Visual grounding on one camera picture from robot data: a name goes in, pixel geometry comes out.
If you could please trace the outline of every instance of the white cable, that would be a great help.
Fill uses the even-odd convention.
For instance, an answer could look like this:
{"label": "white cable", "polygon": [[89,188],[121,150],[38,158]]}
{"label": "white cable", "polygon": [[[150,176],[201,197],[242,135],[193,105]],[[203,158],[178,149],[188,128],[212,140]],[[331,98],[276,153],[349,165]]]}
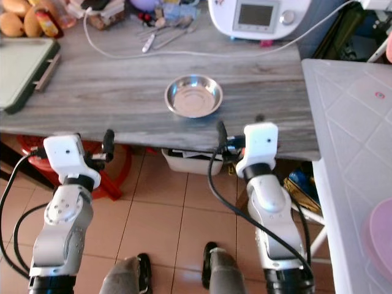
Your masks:
{"label": "white cable", "polygon": [[151,57],[151,56],[158,56],[158,55],[192,55],[192,56],[206,56],[206,57],[216,57],[216,58],[255,58],[255,57],[260,57],[260,56],[264,56],[267,54],[271,54],[271,53],[275,53],[278,51],[281,51],[285,48],[287,48],[288,46],[293,45],[294,43],[298,42],[299,40],[303,39],[304,37],[306,37],[308,34],[310,34],[313,30],[315,30],[317,27],[319,27],[320,25],[322,25],[324,22],[326,22],[327,20],[329,20],[336,12],[338,12],[339,10],[341,10],[343,7],[349,5],[350,3],[356,2],[356,0],[349,0],[346,3],[343,3],[342,5],[340,5],[338,8],[336,8],[335,10],[333,10],[329,15],[327,15],[325,18],[323,18],[322,20],[320,20],[317,24],[315,24],[313,27],[311,27],[309,30],[307,30],[304,34],[300,35],[299,37],[297,37],[296,39],[290,41],[289,43],[270,50],[270,51],[264,51],[264,52],[260,52],[260,53],[256,53],[256,54],[214,54],[214,53],[204,53],[204,52],[195,52],[195,51],[159,51],[159,52],[154,52],[154,53],[148,53],[148,54],[138,54],[138,55],[113,55],[110,53],[107,53],[103,50],[101,50],[100,48],[98,48],[91,40],[90,35],[88,33],[87,30],[87,17],[90,13],[90,11],[92,11],[92,8],[89,7],[86,10],[85,13],[85,17],[83,19],[83,28],[85,30],[85,34],[86,34],[86,38],[90,44],[90,46],[92,46],[96,51],[98,51],[99,53],[101,53],[102,55],[105,55],[106,57],[109,58],[113,58],[113,59],[135,59],[135,58],[147,58],[147,57]]}

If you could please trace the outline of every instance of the black cable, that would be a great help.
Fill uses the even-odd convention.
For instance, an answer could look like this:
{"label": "black cable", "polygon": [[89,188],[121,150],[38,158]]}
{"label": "black cable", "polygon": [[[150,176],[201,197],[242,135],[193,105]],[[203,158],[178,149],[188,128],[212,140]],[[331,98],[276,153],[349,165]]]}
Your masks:
{"label": "black cable", "polygon": [[302,212],[300,204],[298,203],[298,201],[294,197],[291,197],[291,199],[292,199],[292,202],[294,203],[294,205],[298,208],[298,213],[300,214],[302,226],[304,227],[305,245],[306,245],[306,260],[307,260],[307,264],[309,266],[311,266],[312,265],[312,255],[311,255],[311,237],[309,235],[309,227],[307,226],[307,222],[306,222],[305,216]]}
{"label": "black cable", "polygon": [[[4,193],[2,194],[1,200],[0,200],[0,223],[2,219],[2,210],[4,208],[4,203],[6,202],[6,198],[8,196],[8,193],[10,192],[11,185],[17,175],[17,172],[20,168],[20,165],[25,162],[29,157],[31,157],[32,154],[25,155],[23,156],[16,164],[16,166],[13,168],[11,177],[7,183],[6,189],[4,190]],[[25,277],[27,280],[29,279],[29,274],[25,272],[23,269],[21,269],[19,266],[17,266],[7,255],[6,249],[4,248],[4,245],[2,243],[2,230],[1,230],[1,225],[0,225],[0,250],[1,253],[3,254],[4,260],[9,264],[11,268],[13,268],[16,272],[18,272],[21,276]]]}
{"label": "black cable", "polygon": [[24,214],[22,214],[22,216],[19,218],[17,224],[15,225],[15,228],[13,230],[13,250],[15,251],[15,255],[17,256],[17,259],[20,263],[20,265],[27,271],[30,272],[30,267],[25,263],[25,261],[23,260],[20,251],[19,251],[19,243],[18,243],[18,233],[19,233],[19,227],[21,225],[21,223],[23,222],[23,220],[28,217],[31,213],[33,213],[34,211],[44,208],[48,205],[48,203],[44,203],[41,204],[39,206],[36,206],[34,208],[31,208],[29,211],[25,212]]}
{"label": "black cable", "polygon": [[209,185],[209,188],[211,189],[211,191],[213,192],[213,194],[215,195],[215,197],[218,198],[218,200],[220,202],[222,202],[226,207],[230,208],[234,213],[241,216],[246,221],[250,222],[252,225],[259,228],[261,231],[265,232],[267,235],[269,235],[270,237],[275,239],[279,244],[281,244],[283,247],[285,247],[288,251],[290,251],[303,264],[304,268],[309,273],[309,277],[313,277],[313,272],[312,272],[311,267],[309,266],[309,264],[306,262],[306,260],[302,257],[302,255],[297,250],[292,248],[289,244],[287,244],[284,240],[282,240],[280,237],[275,235],[272,231],[268,230],[266,227],[259,224],[256,220],[254,220],[253,218],[244,214],[240,209],[238,209],[237,207],[232,205],[230,202],[228,202],[217,191],[217,189],[215,188],[214,183],[213,183],[213,177],[211,176],[211,170],[213,168],[213,163],[214,163],[215,157],[218,154],[220,149],[221,148],[218,147],[217,149],[214,150],[213,155],[211,156],[211,159],[209,160],[209,164],[208,164],[208,185]]}

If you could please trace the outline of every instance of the red chair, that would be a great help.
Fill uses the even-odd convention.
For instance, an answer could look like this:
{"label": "red chair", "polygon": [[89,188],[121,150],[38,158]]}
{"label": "red chair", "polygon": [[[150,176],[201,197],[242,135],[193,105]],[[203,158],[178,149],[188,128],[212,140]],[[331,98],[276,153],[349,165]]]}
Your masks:
{"label": "red chair", "polygon": [[[17,137],[17,140],[22,147],[23,153],[29,154],[32,147],[43,146],[44,138],[19,135]],[[83,149],[85,151],[89,151],[90,153],[96,153],[100,149],[100,143],[98,142],[83,141],[82,143]],[[110,197],[112,200],[117,200],[122,196],[123,193],[120,191],[119,187],[125,181],[130,171],[130,167],[132,165],[132,150],[126,145],[121,145],[121,147],[126,150],[126,158],[119,176],[116,179],[112,180],[104,171],[100,171],[100,186],[92,192],[93,199]],[[60,185],[58,179],[59,177],[57,173],[55,173],[51,169],[48,159],[39,159],[36,156],[32,156],[29,158],[29,162],[30,164],[35,166],[41,172],[41,174],[43,174],[53,185]]]}

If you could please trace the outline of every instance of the wooden table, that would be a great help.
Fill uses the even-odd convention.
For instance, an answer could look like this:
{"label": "wooden table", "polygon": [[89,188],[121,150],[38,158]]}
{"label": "wooden table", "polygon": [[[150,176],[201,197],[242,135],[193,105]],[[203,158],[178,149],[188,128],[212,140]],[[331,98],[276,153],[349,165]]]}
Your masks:
{"label": "wooden table", "polygon": [[[141,30],[140,23],[132,20],[104,32],[89,26],[92,40],[117,55],[141,53],[143,42],[136,36]],[[117,60],[90,47],[81,23],[66,30],[59,42],[62,62],[45,92],[35,93],[19,113],[1,113],[1,132],[42,136],[79,132],[83,138],[101,141],[111,128],[120,143],[210,151],[217,146],[219,119],[229,135],[236,135],[263,114],[279,126],[278,157],[320,157],[296,46],[257,58],[160,55]],[[231,41],[203,13],[195,32],[161,51],[255,54],[271,48]],[[166,87],[186,74],[207,75],[222,86],[224,101],[217,112],[188,119],[166,107]]]}

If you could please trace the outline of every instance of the appliance display screen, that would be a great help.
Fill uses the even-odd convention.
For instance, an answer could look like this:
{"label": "appliance display screen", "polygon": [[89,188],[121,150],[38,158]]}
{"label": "appliance display screen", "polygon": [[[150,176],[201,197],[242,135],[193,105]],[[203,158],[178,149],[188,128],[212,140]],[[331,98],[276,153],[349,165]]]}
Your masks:
{"label": "appliance display screen", "polygon": [[238,23],[241,25],[270,26],[273,6],[242,4]]}

